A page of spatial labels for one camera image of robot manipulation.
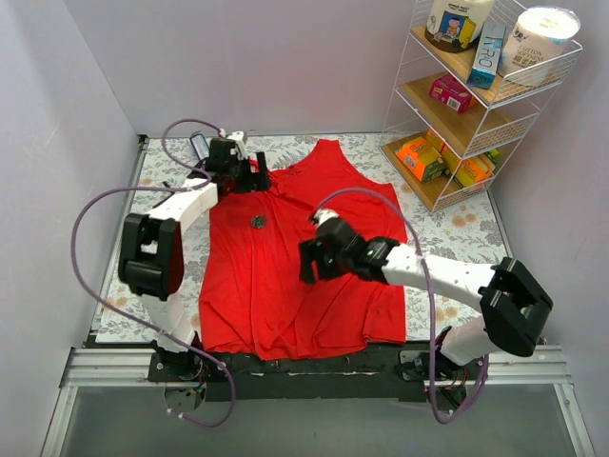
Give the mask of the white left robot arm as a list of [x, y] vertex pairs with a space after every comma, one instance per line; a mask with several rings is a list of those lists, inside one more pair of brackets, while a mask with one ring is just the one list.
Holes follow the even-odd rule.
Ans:
[[152, 345], [160, 363], [184, 381], [201, 373], [203, 359], [175, 342], [190, 345], [197, 337], [179, 295], [185, 276], [183, 235], [222, 197], [269, 189], [265, 155], [259, 152], [256, 159], [256, 164], [250, 163], [242, 131], [213, 138], [207, 156], [197, 163], [179, 192], [172, 192], [145, 213], [128, 214], [123, 224], [119, 279], [140, 297], [155, 326]]

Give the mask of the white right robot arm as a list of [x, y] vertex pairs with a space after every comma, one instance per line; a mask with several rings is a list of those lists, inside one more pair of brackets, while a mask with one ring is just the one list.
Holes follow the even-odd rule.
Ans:
[[522, 262], [505, 257], [489, 265], [423, 256], [396, 239], [366, 239], [331, 211], [313, 222], [314, 237], [299, 245], [303, 282], [351, 274], [365, 281], [425, 290], [479, 313], [478, 318], [431, 338], [432, 349], [412, 362], [414, 369], [448, 379], [493, 352], [518, 357], [535, 352], [553, 301]]

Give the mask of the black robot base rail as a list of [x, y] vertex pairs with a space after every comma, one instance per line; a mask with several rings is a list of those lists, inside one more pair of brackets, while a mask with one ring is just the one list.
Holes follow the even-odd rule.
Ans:
[[[272, 360], [253, 354], [215, 353], [228, 368], [239, 400], [396, 399], [427, 400], [428, 373], [422, 355], [428, 343], [370, 344], [364, 350], [324, 359]], [[190, 353], [177, 362], [152, 352], [150, 382], [192, 384], [209, 402], [226, 402], [230, 387], [222, 368]]]

